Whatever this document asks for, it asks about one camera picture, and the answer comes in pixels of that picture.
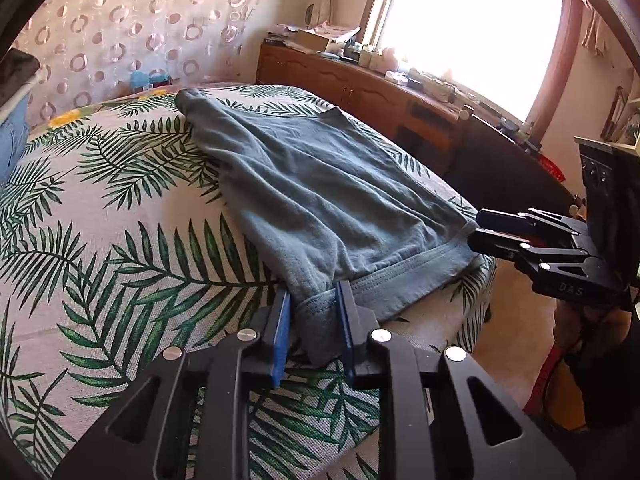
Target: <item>cardboard box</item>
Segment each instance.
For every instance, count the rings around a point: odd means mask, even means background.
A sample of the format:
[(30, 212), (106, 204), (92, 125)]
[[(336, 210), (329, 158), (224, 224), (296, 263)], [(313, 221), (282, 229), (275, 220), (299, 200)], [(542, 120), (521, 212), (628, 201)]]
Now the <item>cardboard box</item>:
[(312, 32), (307, 32), (306, 30), (297, 30), (291, 36), (291, 39), (295, 43), (313, 50), (314, 52), (327, 52), (330, 45), (333, 43), (333, 40), (330, 40), (329, 38), (323, 38), (322, 36), (318, 36)]

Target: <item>window frame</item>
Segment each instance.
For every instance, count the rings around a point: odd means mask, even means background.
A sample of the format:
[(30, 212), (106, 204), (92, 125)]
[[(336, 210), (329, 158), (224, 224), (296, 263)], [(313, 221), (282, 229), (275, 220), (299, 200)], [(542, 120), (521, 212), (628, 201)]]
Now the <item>window frame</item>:
[[(356, 41), (378, 42), (390, 4), (391, 0), (367, 0)], [(540, 90), (526, 119), (531, 124), (530, 138), (535, 142), (544, 137), (564, 93), (580, 41), (583, 12), (582, 0), (562, 0), (556, 42)]]

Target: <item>palm leaf pattern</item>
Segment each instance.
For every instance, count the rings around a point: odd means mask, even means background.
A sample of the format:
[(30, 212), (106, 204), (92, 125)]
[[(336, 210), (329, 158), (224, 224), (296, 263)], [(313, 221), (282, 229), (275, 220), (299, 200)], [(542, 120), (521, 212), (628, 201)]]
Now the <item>palm leaf pattern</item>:
[(467, 220), (475, 220), (476, 219), (476, 210), (469, 204), (465, 204), (465, 201), (462, 199), (460, 195), (452, 196), (449, 199), (449, 203), (453, 205), (462, 216), (464, 216)]
[[(351, 473), (347, 468), (342, 468), (342, 474), (346, 480), (378, 480), (378, 472), (373, 469), (366, 460), (356, 453), (356, 463), (358, 464), (359, 471), (357, 475)], [(326, 475), (326, 480), (334, 480), (329, 473)]]
[[(205, 92), (229, 107), (280, 116), (332, 107), (287, 86)], [(97, 417), (162, 348), (216, 344), (273, 301), (277, 277), (226, 213), (218, 164), (191, 142), (191, 125), (173, 98), (95, 105), (98, 115), (48, 128), (28, 144), (0, 190), (0, 293), (10, 299), (0, 309), (0, 423), (44, 478), (86, 430), (65, 413)], [(430, 176), (376, 131), (350, 120), (405, 171)], [(457, 195), (452, 203), (463, 214), (474, 212)], [(440, 293), (455, 302), (463, 325), (450, 338), (467, 349), (481, 326), (493, 273), (492, 259), (482, 260)], [(53, 316), (48, 326), (46, 316)], [(396, 321), (409, 327), (413, 318), (406, 318)], [(16, 343), (27, 322), (28, 330), (35, 326), (55, 338), (55, 351), (36, 351), (34, 358), (31, 340)], [(373, 434), (378, 392), (350, 390), (341, 366), (309, 368), (297, 342), (281, 387), (250, 394), (252, 478), (311, 478)], [(336, 470), (335, 480), (377, 477), (360, 456), (350, 464)]]
[(20, 346), (14, 348), (15, 323), (7, 331), (9, 303), (0, 325), (0, 424), (16, 447), (41, 475), (50, 477), (75, 439), (56, 421), (65, 413), (47, 403), (49, 394), (66, 375), (62, 370), (43, 393), (34, 380), (42, 372), (17, 374)]
[(453, 287), (450, 301), (454, 301), (458, 296), (462, 296), (462, 305), (465, 314), (476, 304), (480, 294), (484, 290), (487, 290), (487, 283), (489, 285), (493, 283), (497, 268), (495, 260), (485, 254), (481, 254), (479, 260), (476, 260), (476, 266), (476, 272), (466, 272), (450, 284), (450, 286)]
[(65, 287), (75, 259), (84, 250), (85, 245), (79, 245), (80, 234), (73, 236), (72, 228), (69, 224), (64, 230), (60, 222), (55, 233), (49, 226), (39, 228), (39, 236), (29, 233), (28, 240), (20, 240), (0, 262), (0, 280), (6, 278), (15, 284), (15, 295), (22, 297), (20, 308), (35, 294), (30, 315), (47, 289), (48, 303), (59, 280)]
[(105, 208), (116, 203), (117, 209), (131, 209), (143, 196), (161, 197), (179, 180), (198, 184), (212, 202), (220, 197), (216, 163), (190, 142), (191, 129), (180, 115), (127, 123), (116, 135), (92, 137), (76, 174), (106, 182)]
[(122, 99), (103, 103), (104, 108), (117, 110), (120, 113), (118, 117), (129, 118), (140, 114), (147, 113), (158, 108), (164, 108), (169, 112), (176, 112), (174, 105), (175, 94), (159, 94), (143, 98)]
[(244, 110), (245, 112), (257, 112), (260, 114), (278, 115), (278, 116), (309, 116), (315, 115), (322, 110), (315, 105), (309, 104), (297, 104), (297, 103), (278, 103), (278, 102), (266, 102), (254, 108), (253, 105), (245, 105), (243, 102), (231, 101), (229, 99), (218, 99), (223, 105), (234, 108), (236, 110)]
[(40, 392), (36, 384), (29, 380), (30, 389), (18, 386), (22, 400), (14, 397), (15, 412), (8, 419), (21, 425), (11, 432), (11, 436), (29, 463), (43, 476), (50, 477), (63, 456), (69, 452), (76, 440), (56, 421), (65, 413), (47, 404), (47, 397), (65, 377), (62, 370), (54, 381)]
[[(80, 261), (69, 273), (66, 292), (71, 301), (63, 307), (71, 325), (58, 328), (85, 354), (62, 355), (84, 368), (83, 374), (70, 373), (74, 379), (108, 389), (74, 398), (80, 404), (107, 406), (153, 360), (167, 332), (173, 335), (171, 344), (186, 347), (198, 325), (217, 315), (193, 346), (204, 345), (232, 330), (233, 320), (245, 326), (263, 297), (274, 296), (271, 271), (262, 266), (260, 272), (257, 252), (247, 240), (249, 268), (244, 268), (223, 216), (220, 241), (207, 221), (200, 238), (190, 222), (185, 240), (176, 229), (172, 244), (159, 224), (154, 241), (144, 224), (139, 222), (138, 228), (140, 234), (125, 231), (125, 247), (114, 245), (99, 267), (94, 254), (86, 267)], [(139, 356), (137, 363), (134, 355)]]

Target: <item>wooden chair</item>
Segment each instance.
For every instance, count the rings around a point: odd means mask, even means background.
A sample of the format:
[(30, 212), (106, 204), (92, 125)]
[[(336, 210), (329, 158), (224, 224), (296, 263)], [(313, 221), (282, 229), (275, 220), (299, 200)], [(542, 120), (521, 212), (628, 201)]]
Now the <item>wooden chair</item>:
[(518, 213), (533, 207), (569, 215), (571, 193), (471, 107), (460, 112), (456, 133), (444, 180), (475, 208)]

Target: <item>metal screw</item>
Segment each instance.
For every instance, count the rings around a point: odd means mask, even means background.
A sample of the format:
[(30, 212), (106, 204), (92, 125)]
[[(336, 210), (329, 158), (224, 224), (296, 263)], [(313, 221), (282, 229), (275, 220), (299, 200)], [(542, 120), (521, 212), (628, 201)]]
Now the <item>metal screw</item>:
[(456, 362), (464, 361), (466, 357), (465, 350), (459, 346), (450, 346), (444, 351), (444, 353), (448, 359)]
[(238, 330), (236, 336), (240, 341), (253, 341), (258, 337), (258, 333), (253, 328), (243, 328)]
[(385, 343), (391, 339), (391, 332), (384, 328), (377, 328), (371, 332), (371, 338), (379, 343)]
[(162, 357), (164, 357), (167, 361), (175, 361), (182, 357), (182, 348), (179, 346), (168, 346), (162, 352)]

